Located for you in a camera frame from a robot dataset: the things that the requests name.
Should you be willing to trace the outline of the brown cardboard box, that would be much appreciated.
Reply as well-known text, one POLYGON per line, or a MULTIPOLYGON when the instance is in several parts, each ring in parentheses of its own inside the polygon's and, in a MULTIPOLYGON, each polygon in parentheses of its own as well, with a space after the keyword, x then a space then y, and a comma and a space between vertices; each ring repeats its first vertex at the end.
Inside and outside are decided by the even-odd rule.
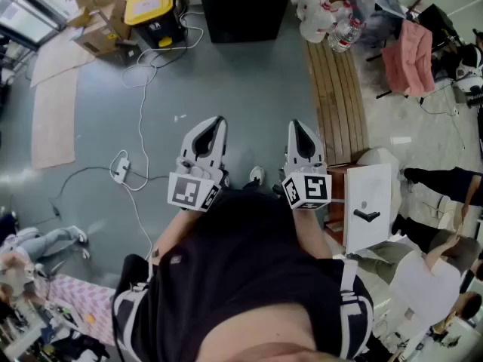
POLYGON ((123 14, 92 12, 86 26, 74 31, 71 40, 89 54, 98 57, 118 50, 118 43, 127 41, 131 28, 124 22, 123 14))

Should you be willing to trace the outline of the glass door metal frame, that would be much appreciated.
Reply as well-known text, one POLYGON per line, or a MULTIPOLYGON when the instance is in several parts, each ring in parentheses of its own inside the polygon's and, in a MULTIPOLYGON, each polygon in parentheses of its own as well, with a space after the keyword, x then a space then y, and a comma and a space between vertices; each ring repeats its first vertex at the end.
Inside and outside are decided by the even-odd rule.
POLYGON ((0 0, 0 34, 37 51, 66 27, 66 0, 0 0))

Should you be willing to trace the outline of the pink patterned cloth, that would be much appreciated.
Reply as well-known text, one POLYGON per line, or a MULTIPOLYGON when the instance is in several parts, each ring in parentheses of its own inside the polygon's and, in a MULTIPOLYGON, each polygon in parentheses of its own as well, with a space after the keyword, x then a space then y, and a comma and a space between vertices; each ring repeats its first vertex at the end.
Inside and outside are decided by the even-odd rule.
POLYGON ((114 346, 111 305, 114 289, 67 275, 34 280, 35 294, 55 321, 114 346))

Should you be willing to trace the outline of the person's right forearm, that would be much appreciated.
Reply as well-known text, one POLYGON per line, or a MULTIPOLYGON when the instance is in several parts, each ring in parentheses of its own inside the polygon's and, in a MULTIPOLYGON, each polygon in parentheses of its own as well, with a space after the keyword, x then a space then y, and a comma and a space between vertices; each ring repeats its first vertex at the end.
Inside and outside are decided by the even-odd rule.
POLYGON ((292 211, 292 215, 300 246, 316 259, 332 259, 333 254, 315 211, 295 209, 292 211))

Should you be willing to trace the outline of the wooden slatted board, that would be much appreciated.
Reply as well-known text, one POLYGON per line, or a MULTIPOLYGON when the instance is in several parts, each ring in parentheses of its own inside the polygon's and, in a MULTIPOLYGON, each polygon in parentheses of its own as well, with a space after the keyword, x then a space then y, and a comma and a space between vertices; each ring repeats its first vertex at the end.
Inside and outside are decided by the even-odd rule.
POLYGON ((353 163, 369 149, 369 138, 352 54, 333 51, 326 40, 303 46, 325 162, 353 163))

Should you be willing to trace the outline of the tan floor sheet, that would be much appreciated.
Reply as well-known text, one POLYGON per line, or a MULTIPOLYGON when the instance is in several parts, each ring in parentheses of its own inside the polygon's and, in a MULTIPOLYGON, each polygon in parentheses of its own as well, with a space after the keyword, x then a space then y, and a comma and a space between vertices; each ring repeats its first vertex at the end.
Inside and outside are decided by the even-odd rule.
POLYGON ((75 42, 82 33, 83 28, 67 28, 40 47, 30 87, 94 61, 94 56, 75 42))

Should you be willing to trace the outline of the pinkish floor mat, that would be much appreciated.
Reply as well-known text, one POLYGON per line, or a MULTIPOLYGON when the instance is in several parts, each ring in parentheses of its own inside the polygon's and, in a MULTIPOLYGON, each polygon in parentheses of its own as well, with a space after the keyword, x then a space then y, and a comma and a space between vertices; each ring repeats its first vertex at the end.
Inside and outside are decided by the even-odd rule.
POLYGON ((75 160, 75 99, 79 69, 36 86, 32 119, 32 167, 41 170, 75 160))

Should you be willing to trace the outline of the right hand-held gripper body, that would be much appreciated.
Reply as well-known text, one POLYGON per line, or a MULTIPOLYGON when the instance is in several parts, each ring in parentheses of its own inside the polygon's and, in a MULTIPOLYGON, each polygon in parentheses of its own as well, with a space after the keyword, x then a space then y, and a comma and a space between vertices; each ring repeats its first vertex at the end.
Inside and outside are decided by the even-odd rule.
POLYGON ((282 181, 292 210, 317 210, 331 203, 332 178, 325 164, 299 167, 282 181))

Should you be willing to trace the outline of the pile of clear water jugs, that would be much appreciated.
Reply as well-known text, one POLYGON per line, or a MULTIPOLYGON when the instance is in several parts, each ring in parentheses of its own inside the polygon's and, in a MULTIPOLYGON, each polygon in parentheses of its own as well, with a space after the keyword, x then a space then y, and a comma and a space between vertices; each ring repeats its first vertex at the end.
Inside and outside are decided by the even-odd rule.
POLYGON ((299 0, 296 14, 300 20, 300 34, 313 44, 326 39, 334 52, 346 52, 366 27, 355 16, 355 8, 349 0, 299 0))

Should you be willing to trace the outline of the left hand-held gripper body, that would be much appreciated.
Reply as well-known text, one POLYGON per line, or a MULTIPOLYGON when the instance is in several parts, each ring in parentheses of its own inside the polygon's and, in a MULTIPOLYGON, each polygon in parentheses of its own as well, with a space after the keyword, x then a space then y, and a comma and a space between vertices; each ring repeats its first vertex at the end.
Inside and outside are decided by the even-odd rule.
POLYGON ((224 163, 212 167, 182 157, 176 163, 176 170, 169 174, 168 203, 184 210, 207 212, 228 184, 224 163))

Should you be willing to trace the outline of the clear plastic bag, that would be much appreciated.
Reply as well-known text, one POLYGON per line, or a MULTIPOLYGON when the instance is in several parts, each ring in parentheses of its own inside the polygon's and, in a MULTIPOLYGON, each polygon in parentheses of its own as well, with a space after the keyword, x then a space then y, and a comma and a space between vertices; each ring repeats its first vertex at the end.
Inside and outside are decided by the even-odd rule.
POLYGON ((398 0, 349 0, 353 17, 362 27, 358 42, 380 48, 392 35, 398 37, 405 13, 398 0))

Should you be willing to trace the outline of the black washing machine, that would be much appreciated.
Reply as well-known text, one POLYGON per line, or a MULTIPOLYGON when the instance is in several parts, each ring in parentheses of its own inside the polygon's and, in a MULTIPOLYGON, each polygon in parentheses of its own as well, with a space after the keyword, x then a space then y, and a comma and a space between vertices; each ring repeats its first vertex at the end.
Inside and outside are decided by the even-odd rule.
POLYGON ((213 43, 274 40, 289 0, 201 0, 213 43))

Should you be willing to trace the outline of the person's left forearm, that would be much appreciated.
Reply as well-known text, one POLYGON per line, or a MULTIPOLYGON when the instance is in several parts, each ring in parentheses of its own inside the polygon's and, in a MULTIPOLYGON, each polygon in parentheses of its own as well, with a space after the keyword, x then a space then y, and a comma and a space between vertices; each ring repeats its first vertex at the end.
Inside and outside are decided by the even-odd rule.
POLYGON ((152 261, 159 264, 160 259, 191 231, 201 215, 202 212, 198 211, 180 210, 156 241, 152 261))

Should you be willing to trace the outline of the brown wooden cabinet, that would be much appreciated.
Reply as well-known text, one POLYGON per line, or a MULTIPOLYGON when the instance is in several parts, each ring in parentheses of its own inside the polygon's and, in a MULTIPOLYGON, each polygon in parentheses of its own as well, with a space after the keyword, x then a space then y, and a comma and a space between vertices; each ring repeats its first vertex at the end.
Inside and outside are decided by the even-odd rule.
POLYGON ((325 217, 325 231, 342 247, 344 244, 345 175, 348 165, 328 167, 331 175, 331 202, 325 217))

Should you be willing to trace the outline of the black bin with yellow lid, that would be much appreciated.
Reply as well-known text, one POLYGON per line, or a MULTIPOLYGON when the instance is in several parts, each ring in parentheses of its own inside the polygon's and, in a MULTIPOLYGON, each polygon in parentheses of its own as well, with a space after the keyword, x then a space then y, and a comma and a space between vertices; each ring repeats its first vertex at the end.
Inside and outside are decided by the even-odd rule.
POLYGON ((126 0, 125 24, 150 48, 165 48, 185 39, 176 0, 126 0))

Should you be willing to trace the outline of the person's black clothed torso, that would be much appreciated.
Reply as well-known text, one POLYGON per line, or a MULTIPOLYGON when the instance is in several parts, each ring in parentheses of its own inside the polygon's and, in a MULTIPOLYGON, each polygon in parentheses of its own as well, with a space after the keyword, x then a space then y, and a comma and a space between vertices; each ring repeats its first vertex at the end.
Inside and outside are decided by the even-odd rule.
POLYGON ((292 209, 229 190, 161 259, 126 257, 112 302, 115 345, 138 362, 347 362, 374 305, 347 259, 299 244, 292 209))

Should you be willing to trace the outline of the white power strip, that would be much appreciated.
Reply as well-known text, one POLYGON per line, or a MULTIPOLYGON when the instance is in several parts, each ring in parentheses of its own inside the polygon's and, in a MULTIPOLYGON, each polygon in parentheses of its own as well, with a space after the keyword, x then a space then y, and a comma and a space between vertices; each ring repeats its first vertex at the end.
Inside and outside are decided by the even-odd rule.
POLYGON ((117 168, 112 171, 112 178, 116 183, 121 185, 125 182, 130 166, 131 162, 126 157, 118 160, 117 168))

